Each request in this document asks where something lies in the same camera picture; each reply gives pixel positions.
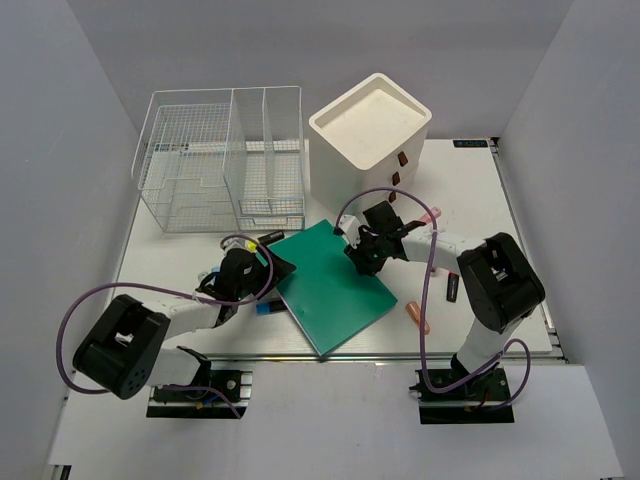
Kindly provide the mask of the yellow highlighter marker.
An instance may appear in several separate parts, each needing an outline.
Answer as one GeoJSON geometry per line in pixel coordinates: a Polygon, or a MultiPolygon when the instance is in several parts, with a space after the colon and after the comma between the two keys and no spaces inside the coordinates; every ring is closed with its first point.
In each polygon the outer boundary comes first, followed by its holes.
{"type": "Polygon", "coordinates": [[[246,246],[250,252],[256,252],[259,245],[263,245],[265,247],[270,246],[278,241],[281,241],[285,238],[285,234],[282,230],[273,231],[267,233],[265,235],[259,236],[254,241],[248,241],[246,246]]]}

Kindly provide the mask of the blue highlighter marker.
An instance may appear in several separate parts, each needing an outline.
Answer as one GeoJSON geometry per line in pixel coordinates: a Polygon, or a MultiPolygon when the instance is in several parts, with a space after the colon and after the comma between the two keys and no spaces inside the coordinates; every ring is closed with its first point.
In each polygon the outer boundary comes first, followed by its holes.
{"type": "Polygon", "coordinates": [[[266,303],[257,304],[256,314],[269,315],[269,314],[285,311],[286,309],[287,307],[282,300],[274,300],[266,303]]]}

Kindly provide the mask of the green plastic folder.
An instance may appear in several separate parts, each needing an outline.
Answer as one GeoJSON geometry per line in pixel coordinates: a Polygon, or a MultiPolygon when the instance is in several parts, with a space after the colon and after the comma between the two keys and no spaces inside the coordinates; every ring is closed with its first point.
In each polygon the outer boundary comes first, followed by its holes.
{"type": "Polygon", "coordinates": [[[323,220],[270,246],[295,271],[277,291],[305,337],[325,356],[388,314],[397,298],[376,277],[361,276],[346,242],[323,220]]]}

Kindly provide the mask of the white drawer cabinet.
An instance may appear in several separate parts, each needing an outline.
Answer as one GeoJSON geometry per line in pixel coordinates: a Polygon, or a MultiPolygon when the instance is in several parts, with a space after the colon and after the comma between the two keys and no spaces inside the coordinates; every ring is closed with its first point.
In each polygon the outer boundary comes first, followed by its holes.
{"type": "Polygon", "coordinates": [[[415,178],[431,111],[383,73],[373,73],[309,118],[311,196],[336,214],[388,200],[415,178]]]}

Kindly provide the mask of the pink highlighter marker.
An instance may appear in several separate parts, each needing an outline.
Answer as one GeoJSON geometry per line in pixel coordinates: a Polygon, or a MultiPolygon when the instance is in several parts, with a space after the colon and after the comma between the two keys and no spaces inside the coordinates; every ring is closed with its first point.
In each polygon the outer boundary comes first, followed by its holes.
{"type": "Polygon", "coordinates": [[[448,273],[446,300],[450,303],[455,303],[458,297],[460,276],[454,272],[448,273]]]}

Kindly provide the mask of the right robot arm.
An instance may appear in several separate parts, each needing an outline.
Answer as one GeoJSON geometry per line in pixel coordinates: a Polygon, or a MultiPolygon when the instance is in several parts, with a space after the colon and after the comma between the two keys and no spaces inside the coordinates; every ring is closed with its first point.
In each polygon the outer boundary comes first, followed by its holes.
{"type": "Polygon", "coordinates": [[[443,269],[460,277],[474,319],[467,337],[451,360],[451,383],[437,387],[426,380],[428,390],[454,390],[472,399],[488,385],[486,370],[495,365],[515,341],[511,335],[545,299],[544,287],[514,238],[504,232],[482,239],[440,230],[428,208],[427,222],[403,222],[392,205],[383,201],[364,211],[364,219],[342,212],[334,233],[346,241],[344,253],[360,275],[375,276],[389,259],[424,263],[421,317],[431,271],[443,269]]]}

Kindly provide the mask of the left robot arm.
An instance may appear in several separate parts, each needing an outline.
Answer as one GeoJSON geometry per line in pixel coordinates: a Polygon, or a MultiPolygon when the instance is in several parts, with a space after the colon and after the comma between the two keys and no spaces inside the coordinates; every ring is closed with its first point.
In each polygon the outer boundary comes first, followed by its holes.
{"type": "Polygon", "coordinates": [[[211,362],[183,346],[165,348],[172,337],[223,326],[241,304],[270,293],[296,266],[269,249],[228,249],[221,264],[202,276],[193,294],[173,293],[144,303],[116,296],[80,343],[73,367],[122,400],[143,386],[178,388],[188,398],[211,393],[211,362]]]}

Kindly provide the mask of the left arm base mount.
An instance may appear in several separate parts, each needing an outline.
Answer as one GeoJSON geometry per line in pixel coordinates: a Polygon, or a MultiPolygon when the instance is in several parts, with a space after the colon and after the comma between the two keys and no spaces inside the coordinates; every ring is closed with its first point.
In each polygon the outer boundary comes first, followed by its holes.
{"type": "Polygon", "coordinates": [[[152,419],[239,420],[251,397],[253,372],[210,370],[198,388],[188,390],[153,387],[146,417],[152,419]]]}

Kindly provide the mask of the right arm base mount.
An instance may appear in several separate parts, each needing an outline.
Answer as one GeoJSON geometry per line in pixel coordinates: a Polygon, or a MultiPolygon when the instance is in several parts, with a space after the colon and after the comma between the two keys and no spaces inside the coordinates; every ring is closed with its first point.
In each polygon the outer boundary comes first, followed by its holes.
{"type": "Polygon", "coordinates": [[[513,424],[511,405],[499,407],[511,397],[506,373],[497,368],[447,393],[430,391],[421,370],[409,388],[418,401],[421,425],[513,424]]]}

